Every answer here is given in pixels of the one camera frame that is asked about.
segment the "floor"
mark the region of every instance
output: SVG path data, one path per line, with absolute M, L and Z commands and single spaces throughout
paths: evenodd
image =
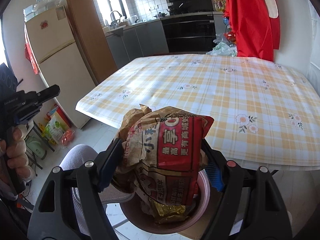
M 28 200 L 35 203 L 37 196 L 44 184 L 48 174 L 53 167 L 58 166 L 67 152 L 75 145 L 87 144 L 101 152 L 107 148 L 116 133 L 116 129 L 103 124 L 97 120 L 91 119 L 81 130 L 75 133 L 75 140 L 66 148 L 59 149 L 54 153 L 49 152 L 47 157 L 39 164 L 43 170 L 36 168 L 38 176 L 32 181 L 31 190 L 28 194 L 28 188 L 25 195 L 28 194 Z M 320 170 L 319 171 L 278 171 L 274 175 L 274 180 L 278 185 L 281 195 L 284 199 L 287 210 L 292 214 L 292 232 L 297 232 L 304 226 L 312 215 L 316 205 L 320 201 Z M 112 225 L 125 219 L 120 205 L 118 203 L 108 204 L 106 214 Z M 140 230 L 132 223 L 127 222 L 117 228 L 120 240 L 187 240 L 188 238 L 178 234 L 155 235 Z

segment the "yellow checkered tablecloth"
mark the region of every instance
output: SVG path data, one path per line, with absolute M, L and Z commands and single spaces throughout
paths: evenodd
M 320 98 L 302 74 L 273 62 L 193 54 L 137 58 L 76 110 L 119 128 L 139 104 L 213 117 L 206 140 L 244 168 L 320 169 Z

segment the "refrigerator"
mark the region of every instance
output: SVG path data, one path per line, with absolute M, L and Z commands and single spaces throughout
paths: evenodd
M 46 87 L 60 86 L 57 104 L 77 128 L 82 128 L 90 117 L 76 111 L 76 104 L 95 84 L 78 50 L 65 8 L 40 13 L 25 23 L 25 30 L 42 81 Z

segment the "pink bowl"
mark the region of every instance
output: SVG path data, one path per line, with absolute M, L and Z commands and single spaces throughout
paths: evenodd
M 152 216 L 142 212 L 140 208 L 141 199 L 137 194 L 135 194 L 131 200 L 120 203 L 120 207 L 127 219 L 141 230 L 160 235 L 178 233 L 196 223 L 208 206 L 210 198 L 210 184 L 204 171 L 199 172 L 197 183 L 201 192 L 199 205 L 194 210 L 192 216 L 183 222 L 172 224 L 154 223 L 154 218 Z

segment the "faucet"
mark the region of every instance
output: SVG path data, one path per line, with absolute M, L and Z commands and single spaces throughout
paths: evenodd
M 119 14 L 120 18 L 122 17 L 122 14 L 121 14 L 121 13 L 119 13 L 119 12 L 116 11 L 116 10 L 113 10 L 113 11 L 111 11 L 111 13 L 110 13 L 110 17 L 111 17 L 112 22 L 116 20 L 115 12 L 117 12 L 117 13 Z

